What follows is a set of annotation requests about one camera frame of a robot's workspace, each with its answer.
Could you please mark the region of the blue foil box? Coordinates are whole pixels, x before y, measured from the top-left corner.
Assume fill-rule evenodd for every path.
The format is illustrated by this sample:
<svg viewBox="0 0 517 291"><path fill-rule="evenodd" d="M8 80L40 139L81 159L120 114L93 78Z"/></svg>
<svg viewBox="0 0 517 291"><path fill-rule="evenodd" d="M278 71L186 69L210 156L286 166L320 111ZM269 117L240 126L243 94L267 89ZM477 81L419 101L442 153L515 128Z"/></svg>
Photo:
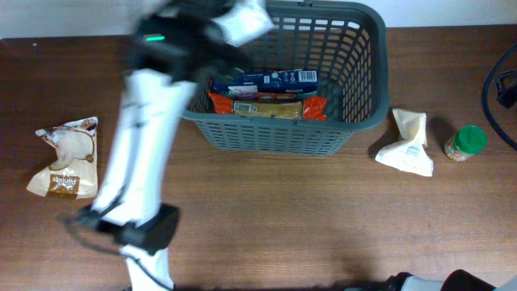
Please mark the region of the blue foil box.
<svg viewBox="0 0 517 291"><path fill-rule="evenodd" d="M315 70L285 70L214 77L211 92L231 99L306 99L315 96L319 80Z"/></svg>

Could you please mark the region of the orange pasta packet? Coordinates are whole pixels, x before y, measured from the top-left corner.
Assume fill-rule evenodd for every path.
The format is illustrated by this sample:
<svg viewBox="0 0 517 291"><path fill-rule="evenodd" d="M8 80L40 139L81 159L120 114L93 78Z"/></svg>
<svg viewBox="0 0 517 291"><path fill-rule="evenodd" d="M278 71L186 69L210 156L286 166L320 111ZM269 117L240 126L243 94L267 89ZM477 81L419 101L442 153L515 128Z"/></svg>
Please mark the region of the orange pasta packet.
<svg viewBox="0 0 517 291"><path fill-rule="evenodd" d="M326 98L314 96L305 100L241 101L209 93L216 114L233 114L287 120L327 120Z"/></svg>

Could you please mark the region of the grey plastic basket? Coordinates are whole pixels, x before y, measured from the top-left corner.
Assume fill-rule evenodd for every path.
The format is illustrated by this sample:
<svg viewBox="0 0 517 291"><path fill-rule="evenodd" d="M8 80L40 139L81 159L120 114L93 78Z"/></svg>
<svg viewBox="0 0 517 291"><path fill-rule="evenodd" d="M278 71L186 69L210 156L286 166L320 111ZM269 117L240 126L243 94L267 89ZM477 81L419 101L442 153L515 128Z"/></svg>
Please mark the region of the grey plastic basket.
<svg viewBox="0 0 517 291"><path fill-rule="evenodd" d="M268 80L315 79L326 120L223 115L214 112L205 76L183 118L214 146L287 154L329 155L354 133L377 126L389 110L386 26L357 2L269 1L274 28L244 45L252 72Z"/></svg>

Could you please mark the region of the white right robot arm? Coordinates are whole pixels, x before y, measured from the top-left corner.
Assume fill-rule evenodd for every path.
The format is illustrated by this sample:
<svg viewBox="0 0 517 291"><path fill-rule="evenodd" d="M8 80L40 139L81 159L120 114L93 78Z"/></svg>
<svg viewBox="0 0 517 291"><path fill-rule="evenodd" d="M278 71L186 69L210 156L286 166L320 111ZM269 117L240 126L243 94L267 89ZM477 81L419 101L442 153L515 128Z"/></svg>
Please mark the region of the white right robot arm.
<svg viewBox="0 0 517 291"><path fill-rule="evenodd" d="M401 108L392 110L400 133L399 141L383 147L375 160L383 165L411 174L431 177L434 162L425 152L427 147L427 115ZM455 133L445 144L445 153L455 161L464 161L479 153L487 144L485 132L468 125ZM493 285L464 271L456 270L444 281L426 280L407 272L391 276L382 286L383 290L495 290Z"/></svg>

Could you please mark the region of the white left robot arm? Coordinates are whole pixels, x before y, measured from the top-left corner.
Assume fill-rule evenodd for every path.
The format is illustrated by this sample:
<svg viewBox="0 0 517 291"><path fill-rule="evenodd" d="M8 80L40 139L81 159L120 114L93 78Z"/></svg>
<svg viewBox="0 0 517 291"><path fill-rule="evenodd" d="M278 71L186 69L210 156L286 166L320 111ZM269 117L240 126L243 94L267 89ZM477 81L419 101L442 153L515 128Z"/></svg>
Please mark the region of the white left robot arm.
<svg viewBox="0 0 517 291"><path fill-rule="evenodd" d="M162 202L162 179L182 115L210 73L248 68L242 46L273 28L264 1L169 1L142 15L132 34L125 88L107 172L95 200L63 220L110 234L134 290L172 290L168 246L178 208Z"/></svg>

